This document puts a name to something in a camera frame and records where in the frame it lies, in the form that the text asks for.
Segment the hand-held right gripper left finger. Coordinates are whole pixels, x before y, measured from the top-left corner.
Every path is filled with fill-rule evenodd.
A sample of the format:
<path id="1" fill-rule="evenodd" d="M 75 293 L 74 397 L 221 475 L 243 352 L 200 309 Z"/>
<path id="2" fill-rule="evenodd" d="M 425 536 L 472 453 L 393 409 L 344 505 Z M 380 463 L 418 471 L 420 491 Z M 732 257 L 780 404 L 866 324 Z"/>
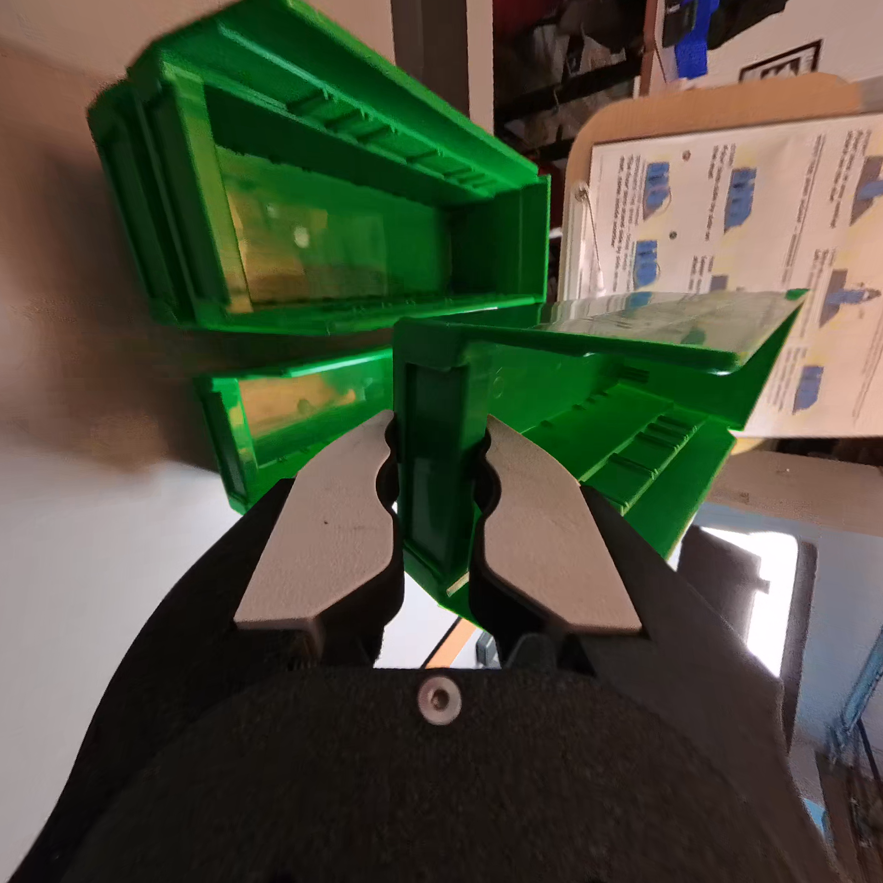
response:
<path id="1" fill-rule="evenodd" d="M 234 615 L 242 630 L 381 635 L 403 604 L 389 482 L 394 414 L 331 442 L 298 472 Z"/>

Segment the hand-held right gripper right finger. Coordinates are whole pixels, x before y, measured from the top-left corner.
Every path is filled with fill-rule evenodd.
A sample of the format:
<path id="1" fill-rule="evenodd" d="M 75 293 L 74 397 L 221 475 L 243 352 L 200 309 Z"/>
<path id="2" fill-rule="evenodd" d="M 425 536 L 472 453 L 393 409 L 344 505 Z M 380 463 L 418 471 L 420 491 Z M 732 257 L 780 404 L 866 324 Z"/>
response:
<path id="1" fill-rule="evenodd" d="M 581 485 L 489 416 L 476 461 L 470 612 L 492 635 L 636 635 L 642 624 Z"/>

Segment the grey desk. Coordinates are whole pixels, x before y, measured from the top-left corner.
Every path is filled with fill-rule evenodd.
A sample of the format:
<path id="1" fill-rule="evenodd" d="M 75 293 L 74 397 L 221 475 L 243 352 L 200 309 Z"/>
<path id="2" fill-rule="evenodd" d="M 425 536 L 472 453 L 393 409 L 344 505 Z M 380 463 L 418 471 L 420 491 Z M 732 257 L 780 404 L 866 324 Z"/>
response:
<path id="1" fill-rule="evenodd" d="M 156 323 L 86 123 L 212 1 L 2 2 L 2 881 L 109 679 L 231 527 L 192 378 L 385 344 Z"/>

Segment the blue plastic bin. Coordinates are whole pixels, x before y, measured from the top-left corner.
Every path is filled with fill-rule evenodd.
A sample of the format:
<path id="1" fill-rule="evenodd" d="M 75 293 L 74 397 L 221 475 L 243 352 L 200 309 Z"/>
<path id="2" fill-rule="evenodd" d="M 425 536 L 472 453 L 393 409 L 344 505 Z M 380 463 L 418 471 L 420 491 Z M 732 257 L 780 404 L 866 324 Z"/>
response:
<path id="1" fill-rule="evenodd" d="M 667 3 L 664 34 L 676 37 L 669 43 L 675 50 L 677 74 L 681 80 L 695 80 L 708 72 L 708 40 L 712 15 L 720 1 Z"/>

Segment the framed marker poster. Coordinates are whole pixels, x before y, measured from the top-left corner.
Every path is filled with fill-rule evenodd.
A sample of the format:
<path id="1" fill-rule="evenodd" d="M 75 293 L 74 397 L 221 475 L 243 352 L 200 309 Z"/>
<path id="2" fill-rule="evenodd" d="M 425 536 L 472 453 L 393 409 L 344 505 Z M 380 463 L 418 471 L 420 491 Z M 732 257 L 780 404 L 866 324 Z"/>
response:
<path id="1" fill-rule="evenodd" d="M 751 63 L 740 71 L 738 81 L 787 80 L 817 72 L 823 40 L 814 40 L 773 57 Z"/>

